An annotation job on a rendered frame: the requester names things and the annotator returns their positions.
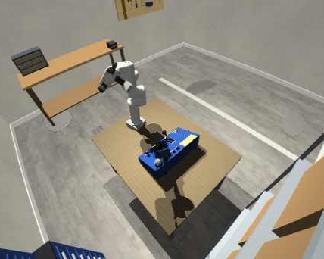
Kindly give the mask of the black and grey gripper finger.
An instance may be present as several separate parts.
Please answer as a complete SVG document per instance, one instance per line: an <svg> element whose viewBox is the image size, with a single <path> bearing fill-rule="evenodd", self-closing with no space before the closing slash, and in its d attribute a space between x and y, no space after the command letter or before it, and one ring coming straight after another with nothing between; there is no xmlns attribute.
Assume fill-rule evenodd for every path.
<svg viewBox="0 0 324 259"><path fill-rule="evenodd" d="M113 64L112 67L110 67L110 68L107 69L107 72L110 73L110 74L112 74L112 75L114 75L114 73L115 73L115 68L117 68L117 66L116 66L117 64L118 64L118 63L115 62L115 64Z"/></svg>
<svg viewBox="0 0 324 259"><path fill-rule="evenodd" d="M103 83L104 83L104 82L103 82ZM106 90L107 86L108 86L108 85L106 86L106 84L103 84L103 83L98 87L98 89L99 89L99 91L100 91L101 93L103 93L103 92ZM104 88L103 88L102 86L103 86Z"/></svg>

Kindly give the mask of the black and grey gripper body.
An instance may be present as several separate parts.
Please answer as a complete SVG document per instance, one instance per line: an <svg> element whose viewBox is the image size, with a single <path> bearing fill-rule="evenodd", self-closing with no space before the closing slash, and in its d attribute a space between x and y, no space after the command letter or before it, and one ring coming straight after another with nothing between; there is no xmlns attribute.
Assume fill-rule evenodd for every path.
<svg viewBox="0 0 324 259"><path fill-rule="evenodd" d="M110 67L107 67L107 69L108 68L110 68ZM107 69L106 69L106 71L104 72L104 74L103 74L103 76L102 76L102 78L101 78L101 80L100 80L100 83L99 83L99 85L101 85L103 82L104 82L104 84L106 84L107 85L107 83L109 83L108 84L108 86L107 86L107 89L111 86L111 84L112 83L115 83L115 78L116 78L116 76L118 75L119 76L119 73L118 73L118 70L116 69L115 71L116 71L116 73L114 73L114 75L112 76L112 74L108 74L108 72L107 72ZM106 78L106 80L104 79L104 78Z"/></svg>

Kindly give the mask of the blue console panel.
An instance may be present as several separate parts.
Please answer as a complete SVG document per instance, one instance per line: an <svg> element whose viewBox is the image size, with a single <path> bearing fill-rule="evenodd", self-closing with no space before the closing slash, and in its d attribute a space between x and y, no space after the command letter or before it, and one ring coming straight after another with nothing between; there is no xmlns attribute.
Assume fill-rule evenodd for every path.
<svg viewBox="0 0 324 259"><path fill-rule="evenodd" d="M138 159L143 166L159 180L198 146L200 135L182 128L176 128L169 135L141 154Z"/></svg>

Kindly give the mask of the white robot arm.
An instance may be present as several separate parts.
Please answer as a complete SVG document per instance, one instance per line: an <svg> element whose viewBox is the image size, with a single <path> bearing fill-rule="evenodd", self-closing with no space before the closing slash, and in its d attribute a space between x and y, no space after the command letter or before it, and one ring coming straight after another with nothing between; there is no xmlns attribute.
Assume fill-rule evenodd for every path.
<svg viewBox="0 0 324 259"><path fill-rule="evenodd" d="M139 107L146 105L146 94L144 86L136 86L136 80L139 78L139 73L136 71L135 78L135 69L134 64L130 62L120 62L117 65L119 76L115 78L115 82L119 83L121 87L128 92L128 105L130 116L130 123L133 126L138 126L142 119L139 113ZM130 117L129 116L129 117Z"/></svg>

